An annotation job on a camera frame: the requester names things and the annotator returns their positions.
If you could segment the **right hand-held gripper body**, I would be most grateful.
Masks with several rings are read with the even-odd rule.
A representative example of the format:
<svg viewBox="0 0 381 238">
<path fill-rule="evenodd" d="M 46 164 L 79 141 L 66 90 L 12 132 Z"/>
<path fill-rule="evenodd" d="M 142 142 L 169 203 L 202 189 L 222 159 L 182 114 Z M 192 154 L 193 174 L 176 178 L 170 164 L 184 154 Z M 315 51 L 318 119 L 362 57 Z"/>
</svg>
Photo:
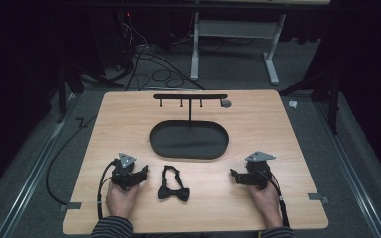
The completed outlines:
<svg viewBox="0 0 381 238">
<path fill-rule="evenodd" d="M 268 165 L 269 160 L 275 160 L 276 157 L 261 151 L 252 153 L 245 158 L 247 174 L 242 179 L 244 184 L 255 185 L 263 190 L 272 179 L 272 173 Z"/>
</svg>

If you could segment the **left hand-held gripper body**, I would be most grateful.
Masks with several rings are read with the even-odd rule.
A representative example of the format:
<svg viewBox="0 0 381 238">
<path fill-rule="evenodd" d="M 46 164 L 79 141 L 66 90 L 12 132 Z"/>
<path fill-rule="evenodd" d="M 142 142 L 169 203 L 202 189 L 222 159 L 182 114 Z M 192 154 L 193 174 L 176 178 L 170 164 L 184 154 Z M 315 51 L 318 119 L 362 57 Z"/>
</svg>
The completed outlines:
<svg viewBox="0 0 381 238">
<path fill-rule="evenodd" d="M 132 187 L 132 177 L 136 158 L 120 153 L 119 158 L 115 160 L 115 169 L 112 172 L 111 181 L 118 185 L 122 190 L 128 191 Z"/>
</svg>

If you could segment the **black bow tie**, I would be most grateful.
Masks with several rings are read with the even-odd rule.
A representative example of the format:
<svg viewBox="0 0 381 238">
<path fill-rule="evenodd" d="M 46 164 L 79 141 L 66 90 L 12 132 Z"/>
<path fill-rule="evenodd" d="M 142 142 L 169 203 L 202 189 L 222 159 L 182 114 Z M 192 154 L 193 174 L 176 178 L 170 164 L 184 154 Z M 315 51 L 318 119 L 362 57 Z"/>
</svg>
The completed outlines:
<svg viewBox="0 0 381 238">
<path fill-rule="evenodd" d="M 166 172 L 171 170 L 175 173 L 175 181 L 179 185 L 179 189 L 170 189 L 167 187 Z M 190 196 L 190 190 L 183 186 L 182 180 L 180 178 L 180 171 L 173 166 L 164 165 L 162 170 L 162 183 L 158 190 L 158 199 L 167 199 L 171 196 L 176 197 L 182 202 L 187 202 Z"/>
</svg>

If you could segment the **black hook rack with tray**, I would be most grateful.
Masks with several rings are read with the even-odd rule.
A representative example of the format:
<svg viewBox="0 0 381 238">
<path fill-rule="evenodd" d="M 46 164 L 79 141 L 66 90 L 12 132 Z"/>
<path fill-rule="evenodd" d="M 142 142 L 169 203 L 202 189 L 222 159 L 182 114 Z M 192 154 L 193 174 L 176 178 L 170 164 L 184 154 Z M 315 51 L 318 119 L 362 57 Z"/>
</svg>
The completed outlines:
<svg viewBox="0 0 381 238">
<path fill-rule="evenodd" d="M 229 144 L 227 130 L 213 121 L 193 120 L 192 103 L 204 100 L 227 99 L 227 94 L 161 94 L 153 95 L 163 106 L 164 100 L 188 102 L 188 118 L 186 120 L 165 120 L 156 124 L 149 135 L 152 150 L 165 158 L 182 158 L 212 160 L 221 157 Z"/>
</svg>

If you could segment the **person's left hand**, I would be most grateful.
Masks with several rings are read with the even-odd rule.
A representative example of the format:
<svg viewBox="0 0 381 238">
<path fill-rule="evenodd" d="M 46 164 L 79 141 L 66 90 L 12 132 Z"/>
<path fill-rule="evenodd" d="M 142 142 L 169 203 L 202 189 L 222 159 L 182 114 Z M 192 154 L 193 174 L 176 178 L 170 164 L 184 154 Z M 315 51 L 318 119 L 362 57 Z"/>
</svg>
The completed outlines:
<svg viewBox="0 0 381 238">
<path fill-rule="evenodd" d="M 139 185 L 130 187 L 127 191 L 111 182 L 106 195 L 106 206 L 111 216 L 128 218 L 135 205 Z"/>
</svg>

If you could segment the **person's right hand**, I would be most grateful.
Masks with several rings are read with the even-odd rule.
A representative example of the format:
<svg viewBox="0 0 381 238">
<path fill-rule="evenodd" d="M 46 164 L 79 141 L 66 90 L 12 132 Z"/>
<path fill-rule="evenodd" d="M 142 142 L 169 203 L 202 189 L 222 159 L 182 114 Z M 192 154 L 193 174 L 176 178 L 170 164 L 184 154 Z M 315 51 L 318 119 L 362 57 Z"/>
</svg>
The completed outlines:
<svg viewBox="0 0 381 238">
<path fill-rule="evenodd" d="M 262 190 L 253 185 L 248 185 L 247 189 L 263 218 L 265 227 L 267 229 L 282 227 L 283 220 L 280 215 L 279 198 L 275 188 L 269 183 Z"/>
</svg>

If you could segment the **grey tape strip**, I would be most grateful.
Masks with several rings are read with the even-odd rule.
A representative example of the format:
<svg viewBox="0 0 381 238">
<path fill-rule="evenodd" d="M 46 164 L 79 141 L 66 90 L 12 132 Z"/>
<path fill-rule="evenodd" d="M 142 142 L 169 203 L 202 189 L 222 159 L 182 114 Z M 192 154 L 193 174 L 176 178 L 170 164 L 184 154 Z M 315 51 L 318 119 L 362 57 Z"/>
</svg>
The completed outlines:
<svg viewBox="0 0 381 238">
<path fill-rule="evenodd" d="M 82 206 L 82 202 L 70 202 L 68 204 L 62 204 L 59 211 L 65 212 L 65 211 L 68 211 L 70 209 L 80 210 L 81 206 Z"/>
<path fill-rule="evenodd" d="M 323 196 L 320 193 L 308 193 L 309 200 L 318 200 L 322 204 L 328 204 L 329 198 L 327 196 Z"/>
</svg>

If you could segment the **black tripod stand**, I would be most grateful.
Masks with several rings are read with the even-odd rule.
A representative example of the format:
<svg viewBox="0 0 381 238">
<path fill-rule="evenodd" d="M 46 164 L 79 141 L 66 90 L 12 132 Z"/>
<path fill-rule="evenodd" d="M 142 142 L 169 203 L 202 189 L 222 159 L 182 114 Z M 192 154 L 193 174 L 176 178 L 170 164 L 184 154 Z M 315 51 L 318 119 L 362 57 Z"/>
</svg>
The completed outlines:
<svg viewBox="0 0 381 238">
<path fill-rule="evenodd" d="M 64 61 L 57 74 L 57 89 L 58 89 L 58 101 L 59 101 L 59 118 L 58 123 L 61 123 L 63 119 L 67 116 L 67 102 L 66 89 L 69 87 L 70 91 L 74 94 L 82 94 L 84 91 L 84 85 L 82 84 L 82 78 L 88 76 L 91 79 L 102 83 L 106 86 L 111 86 L 115 88 L 122 88 L 122 84 L 118 84 L 114 81 L 104 78 L 101 75 L 95 74 L 80 65 Z"/>
<path fill-rule="evenodd" d="M 311 89 L 312 102 L 327 102 L 327 123 L 331 132 L 336 135 L 336 116 L 338 112 L 339 79 L 338 75 L 329 70 L 319 72 L 315 75 L 305 77 L 302 81 L 279 91 L 285 96 L 298 90 Z"/>
</svg>

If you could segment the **metal floor rail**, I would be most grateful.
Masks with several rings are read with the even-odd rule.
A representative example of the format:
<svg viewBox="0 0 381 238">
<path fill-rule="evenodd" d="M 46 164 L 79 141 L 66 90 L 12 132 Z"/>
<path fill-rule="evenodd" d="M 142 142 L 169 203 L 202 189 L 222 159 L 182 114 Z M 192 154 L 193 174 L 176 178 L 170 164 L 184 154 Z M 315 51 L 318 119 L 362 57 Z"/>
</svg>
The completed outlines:
<svg viewBox="0 0 381 238">
<path fill-rule="evenodd" d="M 67 100 L 67 113 L 53 127 L 44 147 L 41 149 L 36 161 L 29 172 L 19 194 L 13 202 L 10 211 L 0 225 L 0 238 L 11 238 L 21 216 L 23 215 L 40 179 L 45 173 L 47 165 L 50 163 L 50 156 L 53 152 L 57 139 L 64 128 L 67 117 L 76 106 L 79 95 L 72 93 Z"/>
<path fill-rule="evenodd" d="M 328 125 L 327 113 L 321 103 L 315 103 L 314 108 L 324 125 L 324 128 L 336 149 L 337 158 L 341 166 L 342 173 L 348 183 L 356 203 L 369 227 L 373 238 L 381 238 L 381 218 L 377 213 L 376 207 L 361 182 L 353 164 L 351 163 L 339 137 L 332 131 Z"/>
</svg>

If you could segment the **white metal desk frame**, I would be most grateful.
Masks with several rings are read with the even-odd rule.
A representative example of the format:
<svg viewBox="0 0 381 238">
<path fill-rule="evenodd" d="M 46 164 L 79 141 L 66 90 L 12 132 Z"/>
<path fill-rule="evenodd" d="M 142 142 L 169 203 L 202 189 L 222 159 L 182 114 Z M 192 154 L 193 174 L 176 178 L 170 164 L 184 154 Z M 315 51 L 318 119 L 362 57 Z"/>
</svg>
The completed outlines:
<svg viewBox="0 0 381 238">
<path fill-rule="evenodd" d="M 268 52 L 263 53 L 263 62 L 266 66 L 270 83 L 279 84 L 279 78 L 273 63 L 273 56 L 281 36 L 286 15 L 282 14 L 275 22 L 246 22 L 233 20 L 205 20 L 199 13 L 193 14 L 193 51 L 191 58 L 190 79 L 199 78 L 199 38 L 245 38 L 267 39 L 271 41 Z"/>
</svg>

